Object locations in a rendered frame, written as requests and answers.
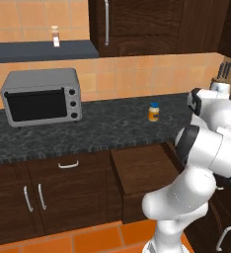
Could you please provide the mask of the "open dark wooden drawer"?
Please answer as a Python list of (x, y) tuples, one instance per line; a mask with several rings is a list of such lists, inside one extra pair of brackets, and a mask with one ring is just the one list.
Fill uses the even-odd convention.
[(145, 219), (141, 205), (144, 195), (168, 186), (183, 170), (167, 142), (112, 150), (111, 164), (121, 197), (123, 223)]

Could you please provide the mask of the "wide dark wooden drawer front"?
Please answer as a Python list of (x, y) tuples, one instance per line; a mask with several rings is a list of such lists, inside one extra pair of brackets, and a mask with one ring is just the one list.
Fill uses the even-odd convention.
[[(72, 169), (60, 169), (58, 163), (62, 165), (73, 164), (79, 161), (78, 167)], [(49, 157), (40, 160), (30, 160), (27, 162), (30, 174), (33, 179), (45, 178), (49, 176), (61, 176), (74, 171), (97, 171), (110, 165), (110, 152), (98, 151), (79, 154)]]

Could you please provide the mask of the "grey toaster oven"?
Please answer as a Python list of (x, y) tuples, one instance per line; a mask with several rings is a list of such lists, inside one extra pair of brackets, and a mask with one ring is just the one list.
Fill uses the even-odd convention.
[(11, 71), (0, 94), (11, 127), (82, 119), (80, 84), (74, 68)]

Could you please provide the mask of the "wooden knife block with knives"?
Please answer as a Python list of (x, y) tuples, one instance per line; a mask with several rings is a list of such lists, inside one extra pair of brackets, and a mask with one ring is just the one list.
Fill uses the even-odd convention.
[(231, 62), (229, 61), (222, 62), (219, 66), (217, 76), (211, 79), (211, 85), (217, 83), (228, 84), (229, 83), (228, 77), (230, 70), (231, 70)]

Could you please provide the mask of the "dark wooden side cupboard run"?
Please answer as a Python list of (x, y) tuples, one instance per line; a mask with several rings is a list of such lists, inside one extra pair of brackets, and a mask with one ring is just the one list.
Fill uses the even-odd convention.
[(223, 250), (215, 247), (223, 230), (231, 226), (231, 184), (216, 176), (218, 190), (208, 201), (208, 212), (185, 229), (185, 234), (194, 253), (231, 253), (231, 231), (222, 243)]

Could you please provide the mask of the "pale bottle with pink label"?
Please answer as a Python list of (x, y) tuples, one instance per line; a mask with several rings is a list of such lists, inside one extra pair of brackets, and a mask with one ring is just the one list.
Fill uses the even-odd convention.
[(60, 47), (58, 26), (51, 26), (52, 41), (54, 47)]

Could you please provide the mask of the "dark wooden wall cupboard door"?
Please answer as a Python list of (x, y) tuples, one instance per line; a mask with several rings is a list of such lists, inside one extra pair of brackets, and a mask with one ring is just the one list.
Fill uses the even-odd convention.
[(99, 57), (176, 52), (184, 0), (109, 0), (109, 6), (105, 46), (104, 0), (88, 0), (90, 40)]

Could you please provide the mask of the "narrow dark wooden drawer front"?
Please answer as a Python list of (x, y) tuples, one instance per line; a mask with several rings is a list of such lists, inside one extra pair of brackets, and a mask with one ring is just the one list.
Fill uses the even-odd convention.
[(29, 179), (29, 171), (25, 162), (0, 165), (0, 185), (15, 184)]

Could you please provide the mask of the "dark grey wall shelf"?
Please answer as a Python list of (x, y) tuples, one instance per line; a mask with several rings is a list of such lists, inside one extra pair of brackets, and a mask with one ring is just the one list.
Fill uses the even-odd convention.
[(0, 42), (0, 63), (98, 58), (89, 40), (52, 42)]

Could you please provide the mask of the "yellow jar with blue lid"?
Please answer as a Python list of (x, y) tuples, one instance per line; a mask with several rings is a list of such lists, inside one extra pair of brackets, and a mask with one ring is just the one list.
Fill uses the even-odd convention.
[(149, 108), (148, 120), (150, 122), (157, 122), (159, 120), (159, 112), (160, 112), (159, 104), (152, 103)]

